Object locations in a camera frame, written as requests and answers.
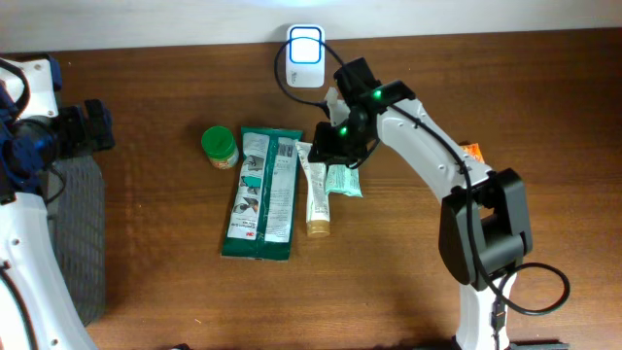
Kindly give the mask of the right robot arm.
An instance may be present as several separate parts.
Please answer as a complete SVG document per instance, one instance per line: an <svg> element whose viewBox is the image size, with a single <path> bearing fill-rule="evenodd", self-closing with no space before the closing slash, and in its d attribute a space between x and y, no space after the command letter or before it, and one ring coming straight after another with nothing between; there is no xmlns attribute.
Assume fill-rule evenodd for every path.
<svg viewBox="0 0 622 350"><path fill-rule="evenodd" d="M533 249L525 186L512 169L495 171L465 152L402 81L377 80L363 58L334 73L309 157L328 167L360 167L373 149L393 149L440 203L438 249L460 288L455 349L510 349L509 295Z"/></svg>

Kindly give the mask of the mint green tissue pack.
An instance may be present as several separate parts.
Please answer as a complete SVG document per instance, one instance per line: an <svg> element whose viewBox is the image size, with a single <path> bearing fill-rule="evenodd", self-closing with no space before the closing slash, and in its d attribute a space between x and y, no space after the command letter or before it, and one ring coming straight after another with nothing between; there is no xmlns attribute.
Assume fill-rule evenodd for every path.
<svg viewBox="0 0 622 350"><path fill-rule="evenodd" d="M362 197L359 170L351 169L343 164L330 165L325 190L326 194L338 193L350 197Z"/></svg>

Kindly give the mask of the orange Kleenex tissue pack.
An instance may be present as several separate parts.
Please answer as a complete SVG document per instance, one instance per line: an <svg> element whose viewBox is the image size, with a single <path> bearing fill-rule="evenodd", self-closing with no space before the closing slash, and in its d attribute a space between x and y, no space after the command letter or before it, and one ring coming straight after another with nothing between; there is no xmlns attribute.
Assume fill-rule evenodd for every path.
<svg viewBox="0 0 622 350"><path fill-rule="evenodd" d="M478 143L461 145L461 149L465 151L469 156L477 160L478 162L480 163L485 162L485 159L483 157L483 154L481 152L481 149Z"/></svg>

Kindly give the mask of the green 3M wipes pack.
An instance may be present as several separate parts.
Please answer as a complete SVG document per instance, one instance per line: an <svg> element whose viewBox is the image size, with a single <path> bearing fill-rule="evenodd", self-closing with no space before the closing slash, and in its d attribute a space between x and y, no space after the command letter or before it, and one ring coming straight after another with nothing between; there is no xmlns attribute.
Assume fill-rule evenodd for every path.
<svg viewBox="0 0 622 350"><path fill-rule="evenodd" d="M290 258L300 130L243 127L242 165L221 255L282 262Z"/></svg>

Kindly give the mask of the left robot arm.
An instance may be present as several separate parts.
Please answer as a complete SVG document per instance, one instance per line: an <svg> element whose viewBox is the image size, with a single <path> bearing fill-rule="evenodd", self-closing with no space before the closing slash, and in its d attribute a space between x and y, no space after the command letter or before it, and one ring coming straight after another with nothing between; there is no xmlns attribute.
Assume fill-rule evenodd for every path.
<svg viewBox="0 0 622 350"><path fill-rule="evenodd" d="M47 54L1 61L1 346L92 349L106 302L102 101L59 101Z"/></svg>

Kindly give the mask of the green lid jar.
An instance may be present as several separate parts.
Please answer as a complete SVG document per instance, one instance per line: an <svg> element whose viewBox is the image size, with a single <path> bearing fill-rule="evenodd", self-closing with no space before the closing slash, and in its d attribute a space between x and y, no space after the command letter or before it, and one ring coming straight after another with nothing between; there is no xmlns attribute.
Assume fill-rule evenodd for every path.
<svg viewBox="0 0 622 350"><path fill-rule="evenodd" d="M201 137L201 146L212 165L218 169L229 169L239 160L237 143L232 132L220 125L207 129Z"/></svg>

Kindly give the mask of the white lotion tube gold cap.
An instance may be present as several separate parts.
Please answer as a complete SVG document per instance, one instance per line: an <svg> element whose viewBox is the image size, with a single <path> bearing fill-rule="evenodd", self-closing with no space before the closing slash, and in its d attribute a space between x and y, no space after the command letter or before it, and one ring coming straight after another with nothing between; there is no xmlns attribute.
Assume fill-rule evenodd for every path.
<svg viewBox="0 0 622 350"><path fill-rule="evenodd" d="M312 145L296 141L295 147L307 181L306 234L310 238L330 235L330 212L325 190L327 167L321 162L309 160Z"/></svg>

